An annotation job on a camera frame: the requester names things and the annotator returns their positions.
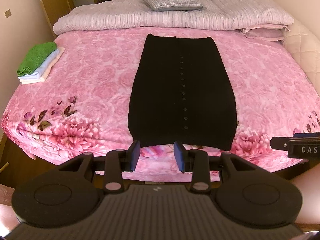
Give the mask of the black knit skirt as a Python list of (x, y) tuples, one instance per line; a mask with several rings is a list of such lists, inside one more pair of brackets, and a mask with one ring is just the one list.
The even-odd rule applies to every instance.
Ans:
[(211, 37), (146, 37), (132, 86), (128, 127), (143, 147), (179, 141), (231, 149), (236, 101)]

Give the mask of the pink floral bed blanket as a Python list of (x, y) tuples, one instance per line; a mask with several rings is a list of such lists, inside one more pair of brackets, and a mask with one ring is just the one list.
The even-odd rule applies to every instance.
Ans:
[(84, 152), (128, 148), (129, 98), (148, 34), (211, 37), (231, 81), (238, 127), (231, 152), (270, 172), (298, 163), (270, 148), (272, 137), (319, 131), (319, 96), (279, 43), (237, 31), (131, 28), (70, 31), (46, 81), (20, 85), (1, 120), (4, 133), (30, 158), (59, 165)]

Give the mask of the white quilted pillow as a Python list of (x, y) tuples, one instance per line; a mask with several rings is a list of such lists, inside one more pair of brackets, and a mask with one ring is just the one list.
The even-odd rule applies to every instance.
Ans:
[(319, 94), (320, 49), (319, 39), (297, 19), (283, 32), (284, 47), (307, 75)]

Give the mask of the pink folded sheets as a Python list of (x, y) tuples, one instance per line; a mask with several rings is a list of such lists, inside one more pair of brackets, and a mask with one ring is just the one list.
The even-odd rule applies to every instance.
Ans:
[(284, 34), (290, 31), (287, 25), (283, 24), (258, 24), (240, 30), (247, 38), (256, 38), (257, 40), (278, 42), (284, 41)]

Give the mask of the green folded towel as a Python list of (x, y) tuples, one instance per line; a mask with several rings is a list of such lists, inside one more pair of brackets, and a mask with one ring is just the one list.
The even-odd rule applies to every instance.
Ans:
[(57, 44), (55, 42), (36, 44), (28, 51), (22, 63), (19, 65), (17, 76), (23, 77), (27, 74), (33, 74), (45, 59), (56, 50)]

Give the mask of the lilac striped folded quilt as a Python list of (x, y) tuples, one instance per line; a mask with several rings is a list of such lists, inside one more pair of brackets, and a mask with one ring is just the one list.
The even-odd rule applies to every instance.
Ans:
[(74, 30), (136, 27), (236, 30), (260, 24), (289, 26), (293, 17), (272, 0), (197, 0), (203, 9), (154, 11), (143, 0), (112, 0), (76, 7), (54, 24), (60, 35)]

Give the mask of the grey checked small pillow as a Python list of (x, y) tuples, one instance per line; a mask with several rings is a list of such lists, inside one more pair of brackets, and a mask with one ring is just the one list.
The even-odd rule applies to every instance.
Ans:
[(143, 0), (153, 11), (188, 11), (203, 8), (198, 0)]

